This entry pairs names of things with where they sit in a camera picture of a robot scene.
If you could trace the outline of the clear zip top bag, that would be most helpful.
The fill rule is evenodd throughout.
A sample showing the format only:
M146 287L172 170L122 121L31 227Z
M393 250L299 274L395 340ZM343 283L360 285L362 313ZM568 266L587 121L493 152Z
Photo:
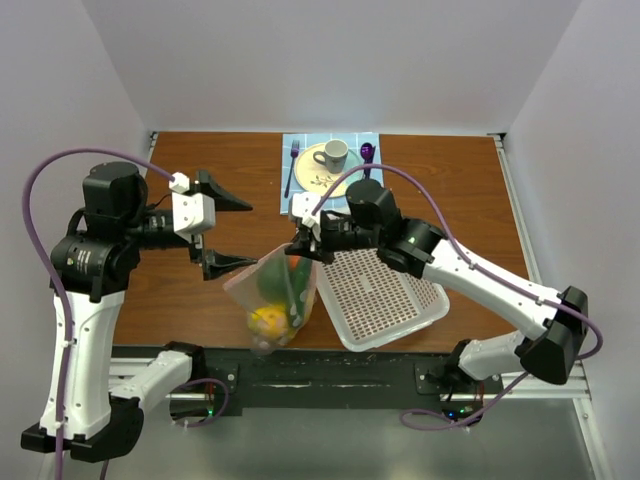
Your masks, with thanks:
M281 245L226 281L224 291L245 311L251 349L269 354L304 328L316 302L317 265Z

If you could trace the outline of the white perforated plastic basket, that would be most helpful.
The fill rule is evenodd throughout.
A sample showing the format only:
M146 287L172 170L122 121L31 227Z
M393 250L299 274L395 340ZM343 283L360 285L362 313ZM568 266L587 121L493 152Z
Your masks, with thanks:
M338 252L317 270L317 289L342 345L363 352L444 318L444 288L392 270L374 249Z

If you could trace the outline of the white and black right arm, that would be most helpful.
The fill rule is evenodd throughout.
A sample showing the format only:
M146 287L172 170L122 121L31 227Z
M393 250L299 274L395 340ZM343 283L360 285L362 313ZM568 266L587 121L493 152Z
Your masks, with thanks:
M453 289L514 327L510 334L459 342L438 380L459 393L517 371L554 385L567 382L587 334L585 292L545 287L474 254L435 225L404 216L391 191L373 179L348 187L346 214L317 209L320 199L292 196L289 218L297 231L287 254L330 264L338 252L373 249L392 270Z

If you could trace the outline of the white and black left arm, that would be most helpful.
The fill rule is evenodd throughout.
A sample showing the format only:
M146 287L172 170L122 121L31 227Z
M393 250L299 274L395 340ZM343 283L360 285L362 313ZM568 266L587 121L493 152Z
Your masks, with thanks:
M141 252L185 248L207 280L248 266L248 257L206 248L204 235L217 213L249 204L204 170L174 175L168 210L148 203L147 184L128 162L93 167L82 186L84 205L50 255L57 333L49 398L21 445L98 463L127 455L169 393L196 392L208 379L203 348L173 341L140 374L109 387L115 326Z

